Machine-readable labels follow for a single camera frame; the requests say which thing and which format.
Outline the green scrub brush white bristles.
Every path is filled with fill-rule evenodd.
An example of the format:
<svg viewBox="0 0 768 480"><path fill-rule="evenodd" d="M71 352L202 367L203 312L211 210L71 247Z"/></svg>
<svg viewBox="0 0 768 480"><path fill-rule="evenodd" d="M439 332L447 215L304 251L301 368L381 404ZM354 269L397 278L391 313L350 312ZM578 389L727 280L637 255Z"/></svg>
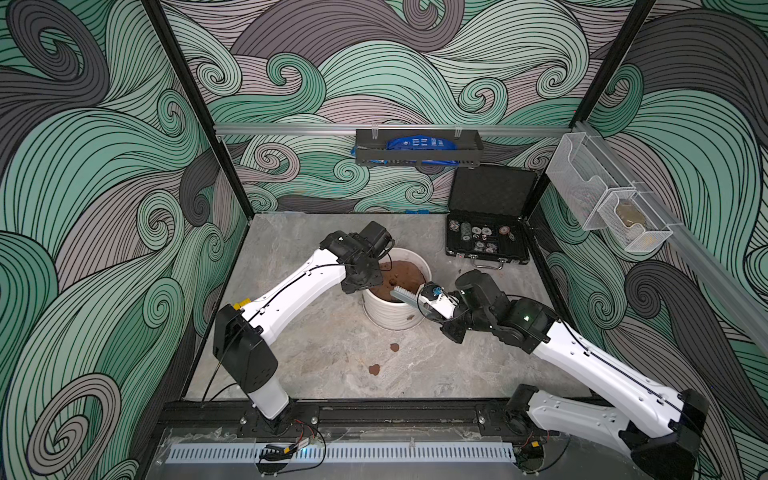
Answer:
<svg viewBox="0 0 768 480"><path fill-rule="evenodd" d="M405 303L414 308L419 308L418 295L400 286L395 286L391 293L391 297L402 303Z"/></svg>

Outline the white ceramic pot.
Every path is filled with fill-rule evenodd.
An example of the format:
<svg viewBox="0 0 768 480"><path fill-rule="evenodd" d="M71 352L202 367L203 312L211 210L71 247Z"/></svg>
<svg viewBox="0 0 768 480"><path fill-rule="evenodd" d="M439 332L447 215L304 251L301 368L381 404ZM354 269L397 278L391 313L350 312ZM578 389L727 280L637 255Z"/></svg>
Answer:
<svg viewBox="0 0 768 480"><path fill-rule="evenodd" d="M408 261L415 264L426 277L426 283L432 279L432 272L427 262L417 253L404 249L393 248L380 262L393 262L395 260ZM379 327L392 331L403 331L417 326L424 320L424 316L418 308L414 308L398 301L388 302L380 300L371 294L370 289L362 294L363 308L367 317Z"/></svg>

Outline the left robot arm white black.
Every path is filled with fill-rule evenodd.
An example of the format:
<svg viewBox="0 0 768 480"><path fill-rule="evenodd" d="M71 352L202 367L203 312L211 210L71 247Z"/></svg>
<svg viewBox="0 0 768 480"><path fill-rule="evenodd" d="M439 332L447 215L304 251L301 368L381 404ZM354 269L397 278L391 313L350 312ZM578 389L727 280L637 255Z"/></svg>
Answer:
<svg viewBox="0 0 768 480"><path fill-rule="evenodd" d="M217 312L213 355L247 395L268 431L278 433L293 423L293 402L276 376L279 362L271 345L328 290L339 286L352 294L381 285L381 261L394 245L392 235L375 221L360 232L334 231L269 292Z"/></svg>

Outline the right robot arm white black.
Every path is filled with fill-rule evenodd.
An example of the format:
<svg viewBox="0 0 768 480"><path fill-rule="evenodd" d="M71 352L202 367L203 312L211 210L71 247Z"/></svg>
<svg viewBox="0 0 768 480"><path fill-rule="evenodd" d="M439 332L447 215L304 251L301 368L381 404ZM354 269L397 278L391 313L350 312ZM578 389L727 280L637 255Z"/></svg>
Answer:
<svg viewBox="0 0 768 480"><path fill-rule="evenodd" d="M551 307L503 292L484 272L471 270L455 286L423 286L418 295L421 309L447 338L460 344L469 331L489 333L566 372L603 401L521 386L511 399L514 415L540 430L611 448L653 479L699 475L709 410L699 392L678 391L640 373L577 333Z"/></svg>

